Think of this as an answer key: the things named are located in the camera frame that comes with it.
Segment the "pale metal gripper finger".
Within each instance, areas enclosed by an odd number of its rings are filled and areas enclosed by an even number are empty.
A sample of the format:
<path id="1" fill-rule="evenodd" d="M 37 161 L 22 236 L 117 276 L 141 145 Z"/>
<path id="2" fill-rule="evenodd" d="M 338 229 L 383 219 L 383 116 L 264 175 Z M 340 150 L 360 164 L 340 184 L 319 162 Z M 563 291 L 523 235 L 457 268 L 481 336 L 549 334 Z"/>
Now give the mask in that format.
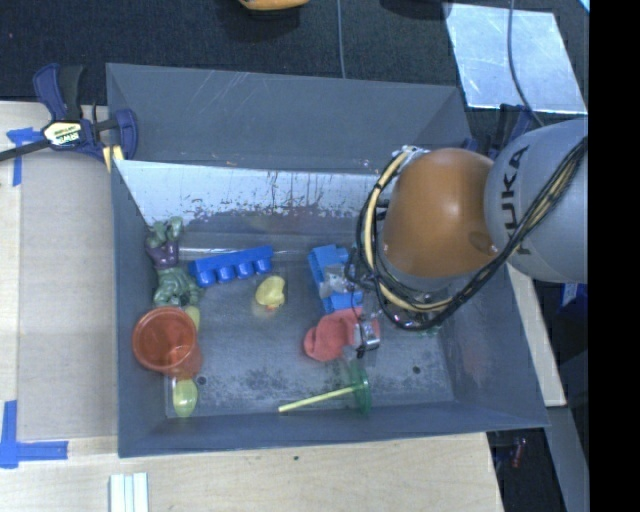
<path id="1" fill-rule="evenodd" d="M 357 351 L 374 351 L 381 344 L 380 325 L 377 319 L 360 320 L 354 327 L 354 346 Z"/>
<path id="2" fill-rule="evenodd" d="M 344 274 L 343 267 L 326 267 L 322 281 L 322 297 L 329 298 L 334 294 L 345 295 L 350 291 L 350 281 Z"/>

